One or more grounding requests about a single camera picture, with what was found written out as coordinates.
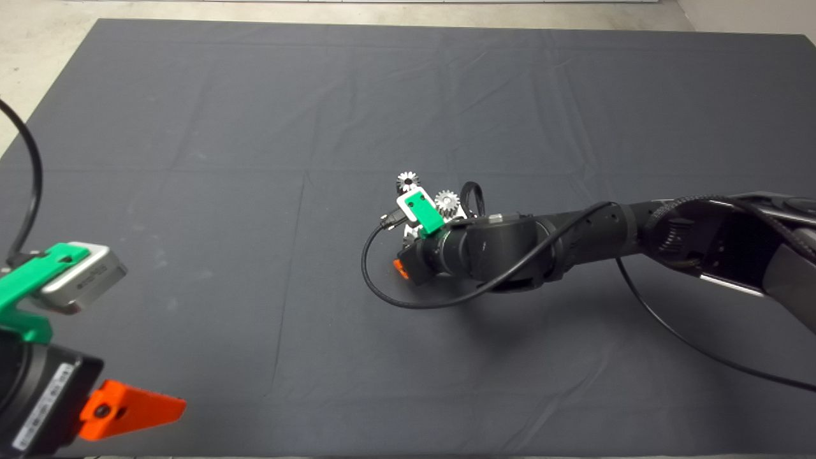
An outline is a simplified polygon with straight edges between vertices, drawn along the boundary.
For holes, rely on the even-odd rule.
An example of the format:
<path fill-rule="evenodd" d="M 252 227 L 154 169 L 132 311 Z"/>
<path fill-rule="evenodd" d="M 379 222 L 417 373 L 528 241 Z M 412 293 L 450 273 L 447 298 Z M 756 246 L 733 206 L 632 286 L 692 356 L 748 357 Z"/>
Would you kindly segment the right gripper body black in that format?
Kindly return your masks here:
<path fill-rule="evenodd" d="M 410 275 L 408 280 L 414 285 L 422 286 L 436 278 L 451 276 L 445 265 L 443 254 L 446 239 L 447 235 L 419 238 L 397 253 L 397 259 L 402 262 Z"/>

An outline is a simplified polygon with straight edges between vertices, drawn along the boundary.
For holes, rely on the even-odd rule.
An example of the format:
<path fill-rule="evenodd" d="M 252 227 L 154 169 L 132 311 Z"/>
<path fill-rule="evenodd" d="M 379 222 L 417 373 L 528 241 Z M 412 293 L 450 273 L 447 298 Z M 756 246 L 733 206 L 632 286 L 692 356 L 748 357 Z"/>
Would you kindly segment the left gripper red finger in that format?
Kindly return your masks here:
<path fill-rule="evenodd" d="M 102 441 L 134 431 L 174 423 L 184 415 L 184 399 L 105 380 L 79 415 L 79 438 Z"/>

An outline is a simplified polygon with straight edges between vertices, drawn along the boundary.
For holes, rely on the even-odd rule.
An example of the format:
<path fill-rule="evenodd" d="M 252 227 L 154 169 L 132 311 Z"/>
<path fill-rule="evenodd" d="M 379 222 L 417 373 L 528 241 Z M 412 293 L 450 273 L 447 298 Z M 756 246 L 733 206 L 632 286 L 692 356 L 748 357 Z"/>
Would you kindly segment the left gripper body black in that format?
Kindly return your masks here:
<path fill-rule="evenodd" d="M 72 444 L 104 369 L 100 358 L 1 334 L 1 454 L 50 457 Z"/>

